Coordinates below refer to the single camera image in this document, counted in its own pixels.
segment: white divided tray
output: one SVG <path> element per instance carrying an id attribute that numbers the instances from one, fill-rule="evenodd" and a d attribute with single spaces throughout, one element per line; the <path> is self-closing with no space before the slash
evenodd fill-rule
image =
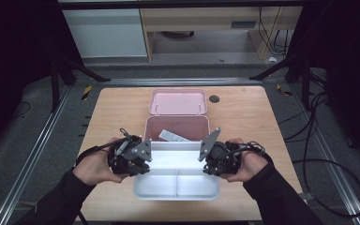
<path id="1" fill-rule="evenodd" d="M 200 142 L 152 142 L 150 172 L 135 176 L 141 200 L 209 201 L 219 194 L 218 177 L 203 172 Z"/>

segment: human hand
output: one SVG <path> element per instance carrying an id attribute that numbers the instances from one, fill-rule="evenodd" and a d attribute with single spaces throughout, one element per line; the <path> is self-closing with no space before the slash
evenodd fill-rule
<path id="1" fill-rule="evenodd" d="M 244 143 L 242 139 L 231 139 L 230 143 Z M 247 182 L 254 175 L 256 175 L 265 165 L 268 164 L 267 160 L 262 156 L 252 151 L 244 151 L 242 154 L 242 162 L 236 174 L 222 174 L 220 177 L 226 179 L 228 182 Z"/>
<path id="2" fill-rule="evenodd" d="M 112 138 L 109 143 L 118 140 Z M 104 148 L 105 151 L 96 151 L 85 157 L 78 166 L 72 171 L 82 182 L 88 186 L 97 185 L 104 181 L 113 181 L 121 183 L 129 174 L 114 174 L 108 165 L 108 152 L 110 148 Z"/>

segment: black sleeve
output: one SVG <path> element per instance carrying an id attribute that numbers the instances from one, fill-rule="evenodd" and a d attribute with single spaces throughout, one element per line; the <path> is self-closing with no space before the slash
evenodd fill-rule
<path id="1" fill-rule="evenodd" d="M 46 194 L 15 225 L 20 224 L 72 224 L 78 216 L 83 201 L 95 186 L 87 186 L 71 171 Z"/>
<path id="2" fill-rule="evenodd" d="M 323 224 L 271 163 L 244 188 L 259 205 L 264 225 Z"/>

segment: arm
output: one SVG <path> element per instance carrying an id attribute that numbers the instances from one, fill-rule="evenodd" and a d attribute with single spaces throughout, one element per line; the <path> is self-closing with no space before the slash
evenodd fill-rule
<path id="1" fill-rule="evenodd" d="M 274 164 L 254 152 L 243 152 L 238 173 L 224 174 L 222 178 L 244 183 L 244 189 L 259 205 L 264 224 L 323 224 Z"/>
<path id="2" fill-rule="evenodd" d="M 105 151 L 98 151 L 85 157 L 77 167 L 66 172 L 59 184 L 15 224 L 72 224 L 83 201 L 97 184 L 104 181 L 121 183 L 128 176 L 113 174 L 108 166 L 107 155 Z"/>

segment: tripod leg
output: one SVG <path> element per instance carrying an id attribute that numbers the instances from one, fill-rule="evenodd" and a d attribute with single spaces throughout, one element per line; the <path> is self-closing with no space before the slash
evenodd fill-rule
<path id="1" fill-rule="evenodd" d="M 52 83 L 52 112 L 57 109 L 60 102 L 59 98 L 59 85 L 58 85 L 58 74 L 54 60 L 51 62 L 51 83 Z"/>
<path id="2" fill-rule="evenodd" d="M 75 63 L 74 61 L 64 57 L 64 56 L 60 56 L 60 61 L 63 62 L 64 64 L 68 64 L 69 66 L 78 69 L 80 72 L 86 74 L 87 76 L 93 78 L 94 80 L 98 81 L 98 82 L 109 82 L 111 79 L 108 78 L 103 78 L 101 76 L 98 76 L 96 73 L 90 71 L 89 69 L 78 65 L 77 63 Z"/>

